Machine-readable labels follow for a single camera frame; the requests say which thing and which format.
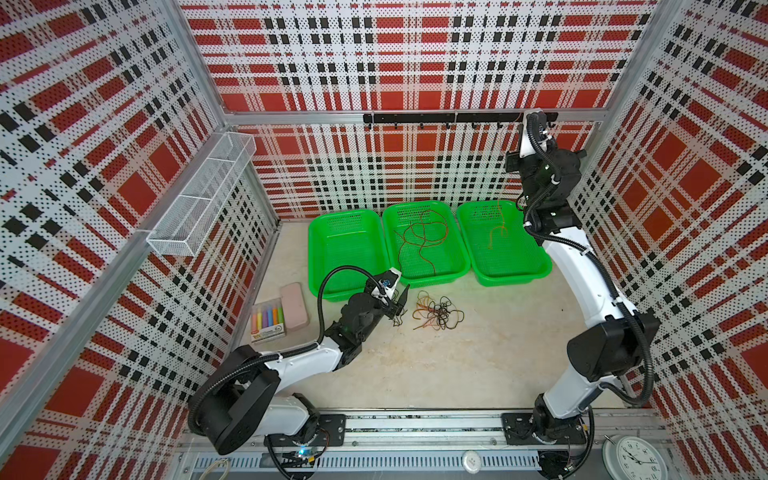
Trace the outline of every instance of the wire mesh basket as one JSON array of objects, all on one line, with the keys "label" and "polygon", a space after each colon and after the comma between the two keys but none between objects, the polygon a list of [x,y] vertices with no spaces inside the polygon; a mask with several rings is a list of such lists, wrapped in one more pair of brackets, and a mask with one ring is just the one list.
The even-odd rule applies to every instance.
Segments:
[{"label": "wire mesh basket", "polygon": [[254,153],[253,136],[222,136],[147,238],[157,254],[194,257],[200,252]]}]

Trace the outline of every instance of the floor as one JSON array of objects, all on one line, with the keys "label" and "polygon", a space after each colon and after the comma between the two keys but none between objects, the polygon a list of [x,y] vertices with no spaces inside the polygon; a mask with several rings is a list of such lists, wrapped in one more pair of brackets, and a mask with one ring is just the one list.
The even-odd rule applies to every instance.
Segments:
[{"label": "floor", "polygon": [[[274,351],[317,337],[317,299],[307,287],[309,223],[283,223],[257,302],[280,296],[280,287],[301,282],[310,324],[282,339],[260,343]],[[320,408],[526,408],[557,381],[567,365],[565,346],[584,330],[581,309],[556,266],[544,279],[525,285],[484,287],[470,272],[453,283],[426,287],[465,311],[454,330],[416,329],[411,292],[401,326],[385,317],[360,355],[336,372],[290,387]],[[343,303],[323,302],[326,327]],[[250,341],[246,332],[241,344]],[[623,408],[604,392],[598,408]]]}]

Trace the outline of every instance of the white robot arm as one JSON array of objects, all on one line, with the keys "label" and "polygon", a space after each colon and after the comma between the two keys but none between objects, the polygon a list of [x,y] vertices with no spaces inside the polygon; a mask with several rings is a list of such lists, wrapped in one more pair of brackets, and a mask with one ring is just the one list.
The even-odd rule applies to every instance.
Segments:
[{"label": "white robot arm", "polygon": [[[526,199],[523,227],[565,275],[587,330],[568,342],[568,360],[560,379],[535,402],[531,430],[543,443],[554,443],[580,422],[604,389],[625,402],[642,405],[653,388],[650,342],[659,322],[639,313],[595,256],[581,222],[568,205],[568,195],[581,179],[584,152],[557,147],[546,129],[541,109],[526,111],[519,154],[508,154],[506,171],[519,171]],[[619,375],[640,361],[644,386],[637,397],[621,389]]]},{"label": "white robot arm", "polygon": [[[325,329],[322,299],[330,277],[355,270],[368,277],[364,290],[341,309],[341,319]],[[401,315],[406,287],[395,300],[402,274],[390,269],[373,276],[357,266],[340,266],[326,276],[318,291],[320,335],[316,342],[282,352],[255,352],[249,345],[235,349],[190,398],[187,424],[205,435],[221,455],[239,448],[254,433],[284,434],[306,445],[319,429],[319,414],[302,395],[281,391],[318,373],[348,365],[384,315]]]}]

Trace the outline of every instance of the green plastic basket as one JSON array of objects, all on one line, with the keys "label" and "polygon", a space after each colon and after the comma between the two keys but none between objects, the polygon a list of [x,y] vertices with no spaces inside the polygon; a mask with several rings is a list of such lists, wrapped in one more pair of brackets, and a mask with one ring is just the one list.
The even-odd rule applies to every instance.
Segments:
[{"label": "green plastic basket", "polygon": [[[384,210],[382,219],[389,257],[395,268],[402,272],[402,282],[411,288],[450,283],[469,271],[467,249],[451,209],[443,202],[427,200],[392,205]],[[442,243],[427,241],[423,248],[408,243],[403,245],[402,235],[419,246],[424,243],[419,237],[427,240],[444,237],[442,224],[420,224],[443,221],[448,225],[448,236]]]},{"label": "green plastic basket", "polygon": [[[352,210],[317,217],[310,223],[310,292],[317,296],[328,272],[342,265],[354,265],[378,275],[391,267],[379,215],[371,210]],[[331,277],[323,299],[348,300],[362,292],[366,277],[342,271]]]},{"label": "green plastic basket", "polygon": [[459,206],[456,216],[481,285],[528,283],[552,271],[552,260],[525,232],[523,213],[513,202],[468,202]]}]

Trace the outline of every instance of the vent grille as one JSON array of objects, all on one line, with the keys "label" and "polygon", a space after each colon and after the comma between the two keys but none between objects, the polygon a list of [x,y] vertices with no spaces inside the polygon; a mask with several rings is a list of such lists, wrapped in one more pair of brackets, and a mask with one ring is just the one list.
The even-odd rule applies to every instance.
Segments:
[{"label": "vent grille", "polygon": [[[540,470],[538,452],[531,451],[479,451],[483,470]],[[232,472],[274,470],[262,467],[265,454],[251,452],[230,455]],[[317,461],[317,469],[324,472],[414,472],[461,471],[464,452],[327,452]],[[195,463],[196,471],[203,471],[219,457],[201,455]]]}]

